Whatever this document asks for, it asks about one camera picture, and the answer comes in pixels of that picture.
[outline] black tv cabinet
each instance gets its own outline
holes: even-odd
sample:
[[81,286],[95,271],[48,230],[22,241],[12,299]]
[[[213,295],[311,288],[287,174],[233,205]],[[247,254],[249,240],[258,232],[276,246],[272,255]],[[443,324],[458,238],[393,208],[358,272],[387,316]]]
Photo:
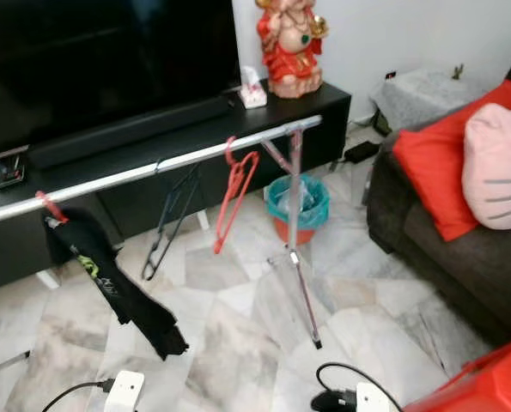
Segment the black tv cabinet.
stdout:
[[[247,136],[316,114],[321,115],[323,121],[305,132],[303,170],[341,157],[349,116],[349,94],[325,83],[317,92],[298,100],[281,100],[269,94],[266,107],[249,111],[244,109],[235,94],[229,95],[229,98],[233,108],[227,116],[172,130],[149,140],[51,169],[29,170],[27,181],[23,184],[0,191],[0,207],[33,197],[37,190],[56,191],[159,159],[213,146],[232,135]],[[287,153],[286,137],[278,138],[274,143]],[[250,150],[253,148],[239,150],[236,155],[241,157]],[[261,162],[250,190],[268,185],[283,175],[283,171],[262,148],[259,148],[259,152]],[[91,193],[62,205],[88,209],[102,223],[111,241],[118,244],[157,225],[167,191],[187,168]],[[204,161],[200,168],[201,191],[192,201],[191,213],[219,204],[227,187],[228,166],[224,158]],[[39,211],[0,221],[0,286],[51,266]]]

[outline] hello kitty cushion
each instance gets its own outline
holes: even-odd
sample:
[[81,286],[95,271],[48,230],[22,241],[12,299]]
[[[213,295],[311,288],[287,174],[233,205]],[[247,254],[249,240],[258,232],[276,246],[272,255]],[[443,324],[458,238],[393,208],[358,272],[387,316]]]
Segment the hello kitty cushion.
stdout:
[[476,219],[511,229],[511,111],[489,104],[465,127],[465,200]]

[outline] red cushion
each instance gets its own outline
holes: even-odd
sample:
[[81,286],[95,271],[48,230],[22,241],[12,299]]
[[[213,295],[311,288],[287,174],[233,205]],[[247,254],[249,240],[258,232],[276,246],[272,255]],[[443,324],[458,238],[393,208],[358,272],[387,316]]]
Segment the red cushion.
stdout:
[[461,187],[463,141],[465,123],[488,103],[511,110],[511,81],[506,80],[480,100],[421,131],[400,131],[393,148],[445,241],[456,239],[478,225]]

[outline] ganesha statue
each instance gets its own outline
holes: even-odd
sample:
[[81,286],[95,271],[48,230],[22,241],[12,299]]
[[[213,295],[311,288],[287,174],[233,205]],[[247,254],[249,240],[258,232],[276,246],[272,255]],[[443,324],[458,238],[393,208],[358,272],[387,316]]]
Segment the ganesha statue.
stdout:
[[315,0],[256,0],[265,14],[257,25],[269,89],[285,99],[317,90],[322,70],[314,55],[322,54],[328,28],[312,11]]

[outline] electrical cord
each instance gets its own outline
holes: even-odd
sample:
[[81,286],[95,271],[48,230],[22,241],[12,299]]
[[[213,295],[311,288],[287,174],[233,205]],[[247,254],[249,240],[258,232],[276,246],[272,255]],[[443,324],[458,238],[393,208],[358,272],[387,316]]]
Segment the electrical cord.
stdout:
[[377,381],[375,379],[372,379],[370,376],[368,376],[366,373],[364,373],[363,371],[361,371],[360,369],[357,369],[356,367],[352,367],[351,365],[347,365],[345,363],[339,363],[339,362],[327,362],[325,363],[324,365],[321,365],[317,370],[316,370],[316,379],[318,380],[318,382],[322,385],[322,387],[324,389],[326,389],[327,391],[332,391],[332,389],[326,385],[323,381],[322,381],[322,378],[320,377],[320,373],[328,368],[328,367],[344,367],[345,369],[349,369],[351,370],[352,372],[356,372],[358,373],[359,375],[363,376],[365,379],[369,380],[372,384],[374,384],[375,386],[377,386],[381,392],[383,392],[386,397],[389,398],[389,400],[392,402],[392,404],[394,405],[394,407],[396,409],[398,409],[399,412],[403,412],[402,411],[402,408],[400,407],[400,405],[398,404],[398,402],[394,399],[394,397],[392,397],[392,395],[386,391],[385,388],[383,388],[383,386],[381,386],[379,383],[377,383]]
[[102,388],[103,392],[108,393],[112,389],[112,386],[114,385],[114,380],[115,379],[107,379],[107,380],[102,380],[101,382],[85,382],[83,384],[72,386],[71,388],[67,389],[66,391],[64,391],[57,397],[55,397],[52,401],[50,401],[49,404],[47,406],[45,406],[41,412],[47,412],[51,408],[52,405],[54,405],[55,403],[60,401],[63,397],[65,397],[69,393],[71,393],[75,390],[81,389],[81,388],[87,388],[89,386],[97,386],[99,388]]

